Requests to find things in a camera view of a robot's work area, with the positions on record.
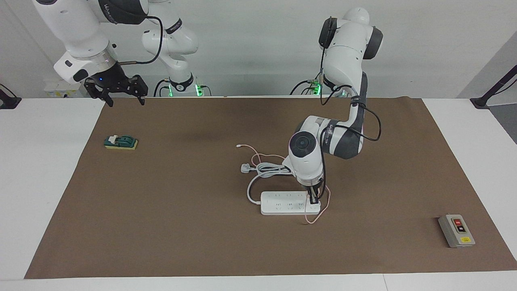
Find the white cable bundle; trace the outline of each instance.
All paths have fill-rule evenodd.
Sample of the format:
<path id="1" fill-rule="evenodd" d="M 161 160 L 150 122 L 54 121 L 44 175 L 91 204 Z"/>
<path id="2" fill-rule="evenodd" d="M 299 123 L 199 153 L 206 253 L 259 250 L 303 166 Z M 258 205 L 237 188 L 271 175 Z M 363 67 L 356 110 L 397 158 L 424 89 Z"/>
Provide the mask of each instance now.
<path id="1" fill-rule="evenodd" d="M 255 201 L 251 199 L 250 196 L 250 189 L 253 182 L 255 182 L 258 178 L 269 178 L 273 177 L 275 175 L 291 175 L 291 171 L 287 169 L 283 165 L 277 165 L 272 163 L 260 163 L 257 165 L 256 168 L 251 168 L 250 164 L 243 164 L 241 166 L 241 172 L 245 173 L 245 171 L 257 171 L 257 176 L 255 176 L 253 179 L 251 179 L 250 184 L 248 185 L 247 195 L 248 200 L 250 200 L 251 203 L 260 205 L 260 201 Z"/>

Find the power strip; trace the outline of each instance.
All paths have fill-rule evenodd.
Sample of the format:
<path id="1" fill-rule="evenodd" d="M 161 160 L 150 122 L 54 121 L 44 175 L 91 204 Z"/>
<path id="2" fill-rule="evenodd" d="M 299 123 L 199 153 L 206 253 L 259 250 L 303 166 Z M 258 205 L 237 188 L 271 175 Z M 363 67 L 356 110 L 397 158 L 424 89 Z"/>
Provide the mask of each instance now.
<path id="1" fill-rule="evenodd" d="M 305 203 L 309 202 L 305 191 L 262 192 L 260 202 L 263 215 L 316 215 L 321 208 L 321 202 L 308 203 L 305 208 Z"/>

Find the yellow base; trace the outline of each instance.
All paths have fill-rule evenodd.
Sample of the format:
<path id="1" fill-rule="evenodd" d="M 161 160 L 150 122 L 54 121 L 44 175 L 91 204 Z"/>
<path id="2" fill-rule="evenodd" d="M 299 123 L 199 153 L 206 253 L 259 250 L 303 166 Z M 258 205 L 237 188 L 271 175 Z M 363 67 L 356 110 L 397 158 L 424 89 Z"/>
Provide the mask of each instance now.
<path id="1" fill-rule="evenodd" d="M 138 140 L 135 140 L 134 142 L 134 146 L 132 148 L 122 148 L 122 147 L 110 147 L 108 145 L 105 145 L 105 147 L 107 149 L 110 149 L 110 150 L 130 150 L 130 151 L 134 151 L 134 149 L 136 149 L 136 146 L 138 145 Z"/>

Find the electrical plug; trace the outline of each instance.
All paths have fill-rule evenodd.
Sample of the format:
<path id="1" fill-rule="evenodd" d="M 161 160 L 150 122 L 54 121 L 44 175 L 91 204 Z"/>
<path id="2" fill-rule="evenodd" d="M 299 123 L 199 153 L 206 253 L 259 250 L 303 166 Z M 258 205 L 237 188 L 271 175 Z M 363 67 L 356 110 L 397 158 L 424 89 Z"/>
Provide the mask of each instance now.
<path id="1" fill-rule="evenodd" d="M 247 174 L 251 171 L 251 166 L 250 164 L 246 163 L 246 164 L 242 164 L 240 165 L 240 172 L 241 173 L 244 173 L 244 174 Z"/>

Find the table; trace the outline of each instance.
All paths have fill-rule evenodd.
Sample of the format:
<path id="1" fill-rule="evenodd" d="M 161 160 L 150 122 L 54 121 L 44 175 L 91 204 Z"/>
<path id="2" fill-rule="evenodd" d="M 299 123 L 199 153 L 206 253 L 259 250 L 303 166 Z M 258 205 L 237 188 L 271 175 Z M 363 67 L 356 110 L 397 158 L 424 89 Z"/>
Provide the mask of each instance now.
<path id="1" fill-rule="evenodd" d="M 517 145 L 488 110 L 475 109 L 467 99 L 424 103 L 517 257 Z M 93 99 L 24 99 L 16 110 L 0 111 L 0 290 L 514 290 L 517 285 L 517 271 L 23 280 L 102 106 Z"/>

